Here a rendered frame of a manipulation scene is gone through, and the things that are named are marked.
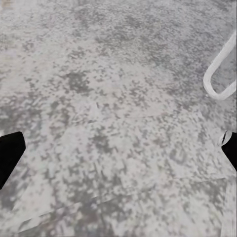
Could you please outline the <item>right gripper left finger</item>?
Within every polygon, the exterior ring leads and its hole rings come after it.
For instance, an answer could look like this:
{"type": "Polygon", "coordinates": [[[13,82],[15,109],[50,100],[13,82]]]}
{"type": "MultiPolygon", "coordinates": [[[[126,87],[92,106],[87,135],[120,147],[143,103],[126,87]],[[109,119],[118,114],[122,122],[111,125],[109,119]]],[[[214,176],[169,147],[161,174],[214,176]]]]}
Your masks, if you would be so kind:
{"type": "Polygon", "coordinates": [[[25,149],[25,140],[21,131],[0,137],[0,190],[25,152],[25,149]]]}

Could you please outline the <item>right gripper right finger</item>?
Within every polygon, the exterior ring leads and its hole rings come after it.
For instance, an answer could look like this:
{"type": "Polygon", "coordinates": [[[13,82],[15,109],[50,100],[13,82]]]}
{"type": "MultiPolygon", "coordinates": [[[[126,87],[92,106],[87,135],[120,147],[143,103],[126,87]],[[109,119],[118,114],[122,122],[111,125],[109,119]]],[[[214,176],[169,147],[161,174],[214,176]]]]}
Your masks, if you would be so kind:
{"type": "Polygon", "coordinates": [[[237,171],[237,133],[226,131],[219,139],[218,145],[237,171]]]}

